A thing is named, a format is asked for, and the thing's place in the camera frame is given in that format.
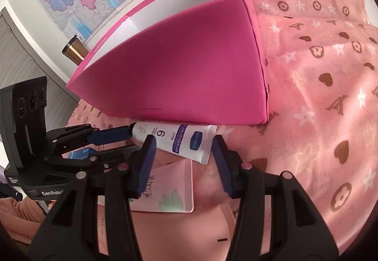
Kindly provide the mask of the left forearm pink sleeve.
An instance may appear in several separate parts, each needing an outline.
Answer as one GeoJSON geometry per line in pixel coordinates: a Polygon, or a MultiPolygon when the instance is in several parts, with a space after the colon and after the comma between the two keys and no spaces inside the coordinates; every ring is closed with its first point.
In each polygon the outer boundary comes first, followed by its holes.
{"type": "Polygon", "coordinates": [[[31,244],[47,212],[29,197],[22,201],[10,197],[1,198],[0,206],[1,223],[9,236],[17,242],[31,244]]]}

